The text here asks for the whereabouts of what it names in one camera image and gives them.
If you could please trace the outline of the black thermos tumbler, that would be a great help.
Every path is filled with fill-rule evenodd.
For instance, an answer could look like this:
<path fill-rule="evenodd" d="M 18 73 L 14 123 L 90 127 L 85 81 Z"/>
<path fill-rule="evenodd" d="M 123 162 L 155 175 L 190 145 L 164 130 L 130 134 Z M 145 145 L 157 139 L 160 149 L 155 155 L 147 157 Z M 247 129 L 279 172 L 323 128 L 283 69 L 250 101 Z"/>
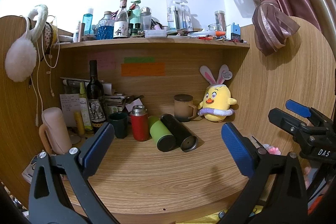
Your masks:
<path fill-rule="evenodd" d="M 175 116 L 163 114 L 160 118 L 169 132 L 175 137 L 176 145 L 183 151 L 189 152 L 197 148 L 198 138 Z"/>

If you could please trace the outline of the dark green cup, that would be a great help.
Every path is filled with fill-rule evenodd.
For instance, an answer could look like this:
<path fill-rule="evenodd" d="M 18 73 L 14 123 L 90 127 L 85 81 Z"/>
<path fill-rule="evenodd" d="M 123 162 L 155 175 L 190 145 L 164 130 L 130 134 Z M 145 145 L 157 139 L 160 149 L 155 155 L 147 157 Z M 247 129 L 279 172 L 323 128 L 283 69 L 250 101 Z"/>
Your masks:
<path fill-rule="evenodd" d="M 115 137 L 124 139 L 127 137 L 127 114 L 123 112 L 112 113 L 108 116 L 108 122 L 114 127 Z"/>

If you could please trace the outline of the yellow chick plush toy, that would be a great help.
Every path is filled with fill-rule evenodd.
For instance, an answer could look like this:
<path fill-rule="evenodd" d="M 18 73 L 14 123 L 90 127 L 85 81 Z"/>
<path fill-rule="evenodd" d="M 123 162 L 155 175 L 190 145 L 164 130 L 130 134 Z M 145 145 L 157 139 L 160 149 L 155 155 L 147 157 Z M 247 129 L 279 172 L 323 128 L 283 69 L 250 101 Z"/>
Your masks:
<path fill-rule="evenodd" d="M 224 84 L 224 81 L 232 79 L 232 72 L 223 64 L 216 80 L 207 66 L 201 66 L 199 71 L 210 85 L 197 107 L 198 115 L 211 122 L 222 122 L 234 114 L 231 106 L 237 104 L 237 100 L 231 97 L 229 88 Z"/>

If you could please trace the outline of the blue pencil sharpener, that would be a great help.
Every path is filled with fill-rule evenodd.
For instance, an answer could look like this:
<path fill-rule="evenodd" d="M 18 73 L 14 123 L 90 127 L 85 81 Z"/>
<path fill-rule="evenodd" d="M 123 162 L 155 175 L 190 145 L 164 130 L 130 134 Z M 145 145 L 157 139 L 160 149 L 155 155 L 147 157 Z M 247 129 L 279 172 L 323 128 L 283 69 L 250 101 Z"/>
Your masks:
<path fill-rule="evenodd" d="M 226 38 L 228 40 L 241 40 L 240 26 L 235 23 L 226 26 Z"/>

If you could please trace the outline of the brown ceramic lidded mug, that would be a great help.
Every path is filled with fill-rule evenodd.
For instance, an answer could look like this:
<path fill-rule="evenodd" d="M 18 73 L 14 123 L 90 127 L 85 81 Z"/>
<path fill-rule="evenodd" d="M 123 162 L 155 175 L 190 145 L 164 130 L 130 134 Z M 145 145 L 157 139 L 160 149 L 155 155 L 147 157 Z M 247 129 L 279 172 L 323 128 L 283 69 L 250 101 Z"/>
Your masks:
<path fill-rule="evenodd" d="M 193 96 L 188 94 L 174 96 L 174 116 L 180 122 L 188 122 L 197 117 Z"/>

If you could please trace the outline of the dark wine bottle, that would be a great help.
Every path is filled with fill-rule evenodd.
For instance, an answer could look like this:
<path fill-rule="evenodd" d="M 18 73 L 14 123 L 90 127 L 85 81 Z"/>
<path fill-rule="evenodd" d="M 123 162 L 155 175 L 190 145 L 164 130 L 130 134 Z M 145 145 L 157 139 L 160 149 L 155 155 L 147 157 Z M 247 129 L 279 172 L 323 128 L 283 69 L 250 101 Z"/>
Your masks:
<path fill-rule="evenodd" d="M 90 81 L 86 87 L 89 114 L 93 131 L 97 132 L 106 121 L 104 110 L 104 88 L 98 80 L 97 61 L 89 61 Z"/>

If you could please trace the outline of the red thermos bottle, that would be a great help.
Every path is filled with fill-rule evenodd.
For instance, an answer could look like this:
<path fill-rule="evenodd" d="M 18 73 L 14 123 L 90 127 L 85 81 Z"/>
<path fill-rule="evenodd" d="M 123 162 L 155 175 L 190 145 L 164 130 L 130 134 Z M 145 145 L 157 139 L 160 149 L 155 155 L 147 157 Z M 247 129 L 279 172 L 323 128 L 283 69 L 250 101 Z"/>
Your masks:
<path fill-rule="evenodd" d="M 133 137 L 137 141 L 146 141 L 149 139 L 148 113 L 143 105 L 135 105 L 132 108 L 131 128 Z"/>

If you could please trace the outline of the green thermos tumbler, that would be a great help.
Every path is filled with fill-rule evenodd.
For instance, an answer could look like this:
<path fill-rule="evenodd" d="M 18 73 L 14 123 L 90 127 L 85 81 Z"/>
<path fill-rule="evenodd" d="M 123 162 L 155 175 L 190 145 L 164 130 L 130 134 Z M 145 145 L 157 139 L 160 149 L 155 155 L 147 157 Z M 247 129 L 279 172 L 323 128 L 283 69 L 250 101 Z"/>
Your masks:
<path fill-rule="evenodd" d="M 157 149 L 161 152 L 169 152 L 175 148 L 175 137 L 157 116 L 148 118 L 150 135 Z"/>

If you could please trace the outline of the white fluffy earmuffs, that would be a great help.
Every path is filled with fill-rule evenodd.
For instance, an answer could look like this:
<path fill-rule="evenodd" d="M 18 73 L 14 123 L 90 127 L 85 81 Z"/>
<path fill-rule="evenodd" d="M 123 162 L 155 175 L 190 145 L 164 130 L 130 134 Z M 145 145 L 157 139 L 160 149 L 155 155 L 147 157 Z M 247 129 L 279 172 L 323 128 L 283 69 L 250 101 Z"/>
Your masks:
<path fill-rule="evenodd" d="M 34 42 L 41 36 L 47 16 L 46 5 L 37 5 L 25 16 L 25 33 L 12 43 L 5 58 L 7 77 L 15 83 L 23 82 L 32 74 L 37 63 L 37 49 Z"/>

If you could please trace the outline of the pink sticky note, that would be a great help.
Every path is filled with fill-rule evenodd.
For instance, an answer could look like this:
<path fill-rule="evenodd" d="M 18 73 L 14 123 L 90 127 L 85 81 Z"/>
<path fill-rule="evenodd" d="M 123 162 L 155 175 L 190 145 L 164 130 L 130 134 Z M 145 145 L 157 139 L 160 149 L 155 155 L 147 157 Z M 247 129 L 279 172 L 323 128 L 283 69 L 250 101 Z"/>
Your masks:
<path fill-rule="evenodd" d="M 97 61 L 98 71 L 108 71 L 115 69 L 116 61 L 112 51 L 91 53 L 88 60 Z"/>

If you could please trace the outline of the orange sticky note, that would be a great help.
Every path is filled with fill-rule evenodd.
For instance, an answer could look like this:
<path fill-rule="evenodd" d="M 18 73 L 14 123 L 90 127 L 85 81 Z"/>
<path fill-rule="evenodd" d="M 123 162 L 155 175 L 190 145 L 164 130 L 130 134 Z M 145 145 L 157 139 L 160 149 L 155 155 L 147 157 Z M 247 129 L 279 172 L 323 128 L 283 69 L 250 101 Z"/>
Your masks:
<path fill-rule="evenodd" d="M 165 63 L 124 63 L 122 77 L 165 76 Z"/>

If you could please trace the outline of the green sticky note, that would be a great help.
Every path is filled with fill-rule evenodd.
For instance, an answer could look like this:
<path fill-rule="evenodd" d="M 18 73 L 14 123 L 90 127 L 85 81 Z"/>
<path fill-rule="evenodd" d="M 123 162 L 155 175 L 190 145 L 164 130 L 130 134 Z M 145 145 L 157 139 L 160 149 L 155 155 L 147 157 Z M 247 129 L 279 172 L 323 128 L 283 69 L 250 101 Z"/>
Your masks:
<path fill-rule="evenodd" d="M 137 57 L 137 56 L 132 56 L 132 57 L 124 57 L 125 64 L 130 64 L 130 63 L 154 63 L 155 58 L 151 56 L 145 56 L 145 57 Z"/>

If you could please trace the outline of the wooden shelf board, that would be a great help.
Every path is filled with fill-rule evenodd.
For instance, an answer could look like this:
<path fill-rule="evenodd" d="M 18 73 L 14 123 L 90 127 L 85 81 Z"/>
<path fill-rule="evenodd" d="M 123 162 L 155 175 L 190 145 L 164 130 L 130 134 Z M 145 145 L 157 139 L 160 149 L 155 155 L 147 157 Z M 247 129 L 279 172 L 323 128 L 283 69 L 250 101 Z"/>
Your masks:
<path fill-rule="evenodd" d="M 61 49 L 84 47 L 151 48 L 151 47 L 196 47 L 196 48 L 238 48 L 249 49 L 249 43 L 223 40 L 195 39 L 189 36 L 168 36 L 167 38 L 128 38 L 111 40 L 91 40 L 77 43 L 61 43 Z"/>

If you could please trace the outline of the blue patterned glass bottle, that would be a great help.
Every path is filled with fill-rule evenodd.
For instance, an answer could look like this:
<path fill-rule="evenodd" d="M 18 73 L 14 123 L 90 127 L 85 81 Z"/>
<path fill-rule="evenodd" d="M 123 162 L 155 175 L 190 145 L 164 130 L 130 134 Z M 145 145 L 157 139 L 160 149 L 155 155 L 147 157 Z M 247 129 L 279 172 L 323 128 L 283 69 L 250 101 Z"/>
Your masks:
<path fill-rule="evenodd" d="M 99 40 L 113 39 L 114 20 L 111 11 L 105 11 L 104 17 L 97 25 L 97 38 Z"/>

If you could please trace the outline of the light blue lotion bottle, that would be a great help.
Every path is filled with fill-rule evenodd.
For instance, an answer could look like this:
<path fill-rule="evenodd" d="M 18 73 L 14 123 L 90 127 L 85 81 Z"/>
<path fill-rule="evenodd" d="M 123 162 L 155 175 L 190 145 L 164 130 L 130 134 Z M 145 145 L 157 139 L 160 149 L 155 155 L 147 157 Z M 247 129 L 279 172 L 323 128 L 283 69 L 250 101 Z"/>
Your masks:
<path fill-rule="evenodd" d="M 82 22 L 85 24 L 85 26 L 84 26 L 84 35 L 90 34 L 91 27 L 92 27 L 92 19 L 93 19 L 93 9 L 90 8 L 83 15 Z"/>

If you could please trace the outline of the clear liquor bottle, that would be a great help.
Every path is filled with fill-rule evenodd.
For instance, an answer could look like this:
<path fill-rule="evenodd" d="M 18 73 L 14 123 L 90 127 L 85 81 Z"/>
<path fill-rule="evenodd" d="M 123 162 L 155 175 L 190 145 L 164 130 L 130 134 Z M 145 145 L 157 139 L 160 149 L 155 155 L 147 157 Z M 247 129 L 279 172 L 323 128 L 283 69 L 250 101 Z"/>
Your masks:
<path fill-rule="evenodd" d="M 129 18 L 126 9 L 127 0 L 120 1 L 120 9 L 114 20 L 113 38 L 127 38 Z"/>

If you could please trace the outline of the teal spray bottle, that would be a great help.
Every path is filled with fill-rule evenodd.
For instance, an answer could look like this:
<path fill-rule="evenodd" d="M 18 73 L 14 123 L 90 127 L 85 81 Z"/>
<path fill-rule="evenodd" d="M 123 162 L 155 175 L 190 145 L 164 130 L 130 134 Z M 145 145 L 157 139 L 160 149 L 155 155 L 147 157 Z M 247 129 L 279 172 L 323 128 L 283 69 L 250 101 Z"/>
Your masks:
<path fill-rule="evenodd" d="M 129 23 L 133 28 L 136 28 L 137 25 L 141 24 L 141 8 L 139 4 L 140 0 L 131 1 L 131 6 L 129 8 Z"/>

